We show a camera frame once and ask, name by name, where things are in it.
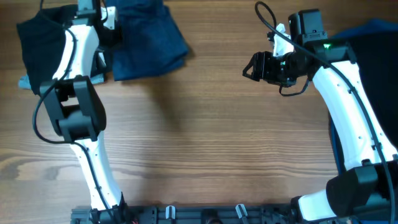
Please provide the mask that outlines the dark blue shorts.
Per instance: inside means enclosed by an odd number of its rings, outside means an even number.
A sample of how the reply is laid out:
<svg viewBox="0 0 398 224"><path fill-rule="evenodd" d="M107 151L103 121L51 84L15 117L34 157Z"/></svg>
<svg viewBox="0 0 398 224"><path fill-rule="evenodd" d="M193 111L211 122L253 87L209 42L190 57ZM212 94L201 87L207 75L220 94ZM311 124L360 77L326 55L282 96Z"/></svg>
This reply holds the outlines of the dark blue shorts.
<svg viewBox="0 0 398 224"><path fill-rule="evenodd" d="M163 0L110 0L123 43L113 52L116 81L159 77L185 63L188 45Z"/></svg>

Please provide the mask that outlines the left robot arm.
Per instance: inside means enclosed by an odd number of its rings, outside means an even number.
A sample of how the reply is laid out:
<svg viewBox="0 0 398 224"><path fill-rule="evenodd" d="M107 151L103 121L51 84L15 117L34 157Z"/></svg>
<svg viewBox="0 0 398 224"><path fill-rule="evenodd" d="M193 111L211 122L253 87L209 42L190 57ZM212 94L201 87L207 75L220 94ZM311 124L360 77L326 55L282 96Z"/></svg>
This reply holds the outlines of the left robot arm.
<svg viewBox="0 0 398 224"><path fill-rule="evenodd" d="M104 1L79 1L77 11L61 25L65 44L51 80L40 86L44 105L59 141L75 153L89 188L90 207L72 211L72 223L133 223L134 218L115 181L104 145L106 112L90 80L95 58L121 41L116 10Z"/></svg>

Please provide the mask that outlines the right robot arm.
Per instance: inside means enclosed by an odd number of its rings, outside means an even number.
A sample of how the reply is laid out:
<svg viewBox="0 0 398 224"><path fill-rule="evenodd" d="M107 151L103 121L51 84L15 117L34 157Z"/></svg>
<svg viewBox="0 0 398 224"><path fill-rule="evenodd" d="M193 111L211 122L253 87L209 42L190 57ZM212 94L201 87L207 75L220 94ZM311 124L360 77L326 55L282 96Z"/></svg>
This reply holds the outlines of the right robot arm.
<svg viewBox="0 0 398 224"><path fill-rule="evenodd" d="M361 82L346 39L331 39L318 9L289 17L290 33L266 22L271 52L255 53L243 70L251 80L279 88L306 77L321 94L340 140L344 172L318 192L292 199L296 222L345 217L397 220L397 148L386 136Z"/></svg>

